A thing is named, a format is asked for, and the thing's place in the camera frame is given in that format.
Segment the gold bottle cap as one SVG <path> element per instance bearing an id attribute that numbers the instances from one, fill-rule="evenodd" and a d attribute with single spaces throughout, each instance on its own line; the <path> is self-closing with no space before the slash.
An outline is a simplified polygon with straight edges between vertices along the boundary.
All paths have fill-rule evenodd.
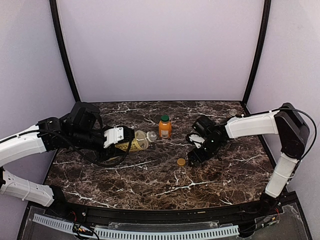
<path id="1" fill-rule="evenodd" d="M 184 158 L 179 158 L 176 162 L 179 167 L 184 167 L 187 163 Z"/>

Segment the yellow tea bottle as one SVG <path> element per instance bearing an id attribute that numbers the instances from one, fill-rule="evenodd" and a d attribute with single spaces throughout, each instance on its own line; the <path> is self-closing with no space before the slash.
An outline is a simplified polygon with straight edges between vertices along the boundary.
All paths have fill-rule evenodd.
<path id="1" fill-rule="evenodd" d="M 131 140 L 130 153 L 146 150 L 152 142 L 157 140 L 157 134 L 154 131 L 144 132 L 142 130 L 124 130 L 123 136 L 124 139 L 116 143 L 115 147 L 126 152 Z"/>

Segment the orange juice bottle green cap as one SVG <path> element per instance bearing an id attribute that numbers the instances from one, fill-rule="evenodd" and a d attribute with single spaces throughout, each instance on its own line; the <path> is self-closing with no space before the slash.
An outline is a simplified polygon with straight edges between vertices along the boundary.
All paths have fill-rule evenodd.
<path id="1" fill-rule="evenodd" d="M 169 139 L 172 133 L 172 124 L 168 115 L 162 115 L 158 124 L 159 136 L 162 139 Z"/>

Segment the clear coffee bottle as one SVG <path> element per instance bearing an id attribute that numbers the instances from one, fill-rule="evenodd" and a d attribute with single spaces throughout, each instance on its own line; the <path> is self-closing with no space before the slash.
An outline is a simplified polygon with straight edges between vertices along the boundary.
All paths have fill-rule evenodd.
<path id="1" fill-rule="evenodd" d="M 237 112 L 232 109 L 232 110 L 229 111 L 228 114 L 229 114 L 230 117 L 235 117 L 237 115 Z"/>

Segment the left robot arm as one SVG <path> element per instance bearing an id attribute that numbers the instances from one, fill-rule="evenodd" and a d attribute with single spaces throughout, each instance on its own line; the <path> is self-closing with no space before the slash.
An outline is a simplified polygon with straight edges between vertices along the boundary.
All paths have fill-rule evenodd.
<path id="1" fill-rule="evenodd" d="M 104 126 L 98 107 L 77 101 L 70 113 L 60 118 L 43 119 L 0 141 L 0 193 L 44 207 L 64 202 L 64 194 L 59 187 L 17 177 L 3 166 L 27 156 L 62 148 L 72 148 L 76 152 L 93 150 L 107 157 L 124 138 L 123 126 Z"/>

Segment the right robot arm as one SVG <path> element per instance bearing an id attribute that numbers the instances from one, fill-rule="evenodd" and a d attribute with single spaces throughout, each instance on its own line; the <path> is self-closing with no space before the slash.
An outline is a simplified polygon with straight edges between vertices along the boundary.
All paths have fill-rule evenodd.
<path id="1" fill-rule="evenodd" d="M 293 178 L 300 162 L 309 152 L 306 148 L 310 128 L 302 118 L 303 112 L 291 103 L 280 108 L 251 114 L 236 115 L 216 123 L 207 116 L 200 116 L 192 125 L 194 133 L 186 140 L 194 145 L 187 154 L 191 166 L 200 166 L 218 154 L 230 140 L 258 135 L 278 135 L 281 143 L 280 157 L 272 176 L 259 198 L 257 214 L 265 216 L 280 201 L 287 183 Z"/>

